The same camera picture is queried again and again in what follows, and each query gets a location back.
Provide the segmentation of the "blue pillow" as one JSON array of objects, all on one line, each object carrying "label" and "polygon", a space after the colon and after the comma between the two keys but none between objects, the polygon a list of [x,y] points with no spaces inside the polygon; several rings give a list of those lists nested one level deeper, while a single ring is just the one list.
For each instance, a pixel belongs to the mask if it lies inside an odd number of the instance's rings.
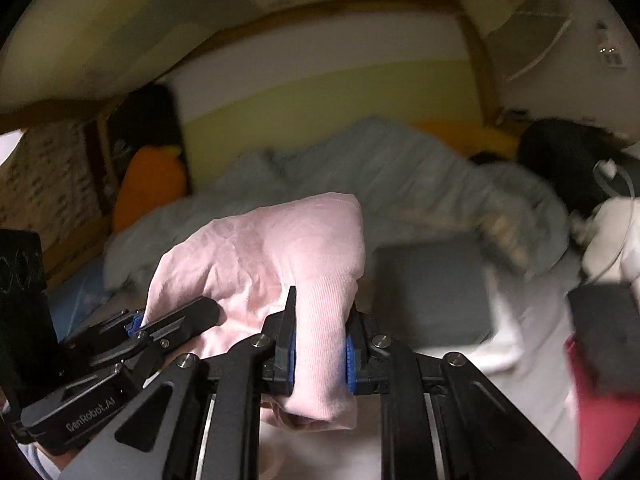
[{"label": "blue pillow", "polygon": [[48,293],[51,320],[58,340],[70,336],[114,296],[114,292],[104,286],[103,273],[104,257],[99,256]]}]

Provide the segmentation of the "folded dark grey garment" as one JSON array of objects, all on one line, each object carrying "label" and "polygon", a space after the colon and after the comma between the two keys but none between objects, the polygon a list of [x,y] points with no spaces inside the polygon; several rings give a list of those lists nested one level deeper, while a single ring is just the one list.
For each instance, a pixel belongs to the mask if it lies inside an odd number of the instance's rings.
[{"label": "folded dark grey garment", "polygon": [[414,350],[483,342],[494,323],[475,238],[378,248],[371,310],[383,333]]}]

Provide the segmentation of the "green and white mattress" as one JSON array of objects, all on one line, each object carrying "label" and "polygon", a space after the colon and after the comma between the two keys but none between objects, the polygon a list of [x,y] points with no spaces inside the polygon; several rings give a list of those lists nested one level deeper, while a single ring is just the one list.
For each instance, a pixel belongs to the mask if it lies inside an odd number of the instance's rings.
[{"label": "green and white mattress", "polygon": [[194,188],[244,153],[301,148],[372,115],[409,124],[483,118],[462,31],[442,13],[285,26],[187,62],[165,80]]}]

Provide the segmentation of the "white plush toy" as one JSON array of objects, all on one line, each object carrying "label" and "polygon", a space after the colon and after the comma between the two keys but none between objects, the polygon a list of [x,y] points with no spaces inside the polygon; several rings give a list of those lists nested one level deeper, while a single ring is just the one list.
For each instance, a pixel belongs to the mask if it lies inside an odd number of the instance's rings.
[{"label": "white plush toy", "polygon": [[580,226],[584,283],[639,285],[639,192],[630,173],[613,159],[600,160],[592,174],[608,199]]}]

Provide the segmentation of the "folded white garment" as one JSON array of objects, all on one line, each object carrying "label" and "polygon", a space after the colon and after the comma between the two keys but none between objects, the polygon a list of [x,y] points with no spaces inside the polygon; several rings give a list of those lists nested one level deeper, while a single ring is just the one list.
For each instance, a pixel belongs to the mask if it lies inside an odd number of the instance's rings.
[{"label": "folded white garment", "polygon": [[520,324],[506,296],[499,290],[496,269],[485,266],[484,273],[492,322],[491,334],[477,344],[445,344],[440,347],[422,344],[416,352],[433,358],[442,358],[449,352],[460,352],[485,375],[506,372],[520,362],[525,353]]}]

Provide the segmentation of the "pink printed t-shirt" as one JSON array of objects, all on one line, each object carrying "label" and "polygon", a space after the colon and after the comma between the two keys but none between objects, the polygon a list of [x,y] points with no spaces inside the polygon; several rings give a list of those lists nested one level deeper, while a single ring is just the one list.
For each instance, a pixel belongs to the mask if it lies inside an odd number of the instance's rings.
[{"label": "pink printed t-shirt", "polygon": [[166,252],[146,298],[150,324],[207,297],[222,322],[184,345],[219,356],[257,334],[296,290],[294,388],[262,419],[308,431],[352,429],[357,402],[347,389],[346,322],[366,264],[360,203],[326,193],[213,220]]}]

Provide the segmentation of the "wooden bed frame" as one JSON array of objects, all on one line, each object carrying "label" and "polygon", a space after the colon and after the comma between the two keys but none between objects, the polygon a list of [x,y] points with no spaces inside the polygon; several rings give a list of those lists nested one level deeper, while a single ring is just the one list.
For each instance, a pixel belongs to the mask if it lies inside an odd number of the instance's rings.
[{"label": "wooden bed frame", "polygon": [[[420,120],[410,125],[464,133],[496,114],[491,71],[471,23],[450,1],[364,2],[297,9],[235,27],[213,36],[206,46],[176,68],[235,42],[285,26],[322,18],[376,13],[427,12],[453,16],[468,48],[483,118],[479,124]],[[186,159],[174,92],[160,78],[104,99],[42,101],[3,115],[1,132],[16,136],[17,146],[1,165],[1,223],[32,230],[42,240],[44,268],[59,283],[102,249],[112,231],[117,194],[131,159],[144,146],[178,146],[186,166],[188,194],[194,188]]]}]

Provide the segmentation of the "orange plush pillow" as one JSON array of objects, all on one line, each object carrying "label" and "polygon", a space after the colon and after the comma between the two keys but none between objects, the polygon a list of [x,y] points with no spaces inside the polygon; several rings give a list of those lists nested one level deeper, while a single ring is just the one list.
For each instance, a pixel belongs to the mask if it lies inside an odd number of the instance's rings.
[{"label": "orange plush pillow", "polygon": [[148,145],[137,151],[117,194],[112,215],[114,234],[188,194],[188,174],[180,154],[180,148],[171,145]]}]

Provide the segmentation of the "red notebook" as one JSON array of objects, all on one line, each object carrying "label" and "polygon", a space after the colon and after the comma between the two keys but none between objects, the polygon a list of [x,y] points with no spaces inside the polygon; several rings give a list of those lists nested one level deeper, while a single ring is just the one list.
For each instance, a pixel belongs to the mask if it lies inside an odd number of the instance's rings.
[{"label": "red notebook", "polygon": [[604,479],[639,423],[639,398],[596,393],[582,364],[576,342],[564,344],[574,380],[577,422],[577,466],[582,479]]}]

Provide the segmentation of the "grey-green crumpled blanket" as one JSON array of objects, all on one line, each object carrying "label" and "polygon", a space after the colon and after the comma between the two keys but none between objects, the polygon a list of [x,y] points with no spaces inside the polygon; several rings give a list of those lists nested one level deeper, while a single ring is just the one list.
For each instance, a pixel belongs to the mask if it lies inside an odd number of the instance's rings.
[{"label": "grey-green crumpled blanket", "polygon": [[206,223],[327,192],[356,196],[367,251],[469,232],[533,278],[568,248],[568,214],[543,180],[514,162],[477,165],[415,128],[369,117],[317,144],[242,155],[193,195],[154,209],[106,246],[103,284],[146,292],[160,257]]}]

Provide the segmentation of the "grey printed bed sheet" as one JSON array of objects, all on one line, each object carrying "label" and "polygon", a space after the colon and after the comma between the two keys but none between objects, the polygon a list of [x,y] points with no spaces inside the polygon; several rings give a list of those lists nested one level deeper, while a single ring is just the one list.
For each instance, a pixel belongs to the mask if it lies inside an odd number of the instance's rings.
[{"label": "grey printed bed sheet", "polygon": [[[487,288],[497,317],[494,336],[462,353],[542,432],[569,464],[577,460],[572,376],[563,344],[570,332],[564,294],[577,280],[567,256],[559,269],[532,284],[488,266]],[[260,425],[259,475],[263,479],[377,479],[378,401],[358,403],[353,430],[295,432]]]}]

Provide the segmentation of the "wall power socket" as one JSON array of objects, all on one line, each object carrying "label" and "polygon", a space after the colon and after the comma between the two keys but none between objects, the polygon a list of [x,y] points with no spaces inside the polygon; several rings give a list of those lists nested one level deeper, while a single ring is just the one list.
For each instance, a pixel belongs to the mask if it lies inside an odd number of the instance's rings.
[{"label": "wall power socket", "polygon": [[626,70],[624,50],[620,46],[617,32],[605,21],[596,21],[594,25],[597,40],[597,52],[601,62],[613,70]]}]

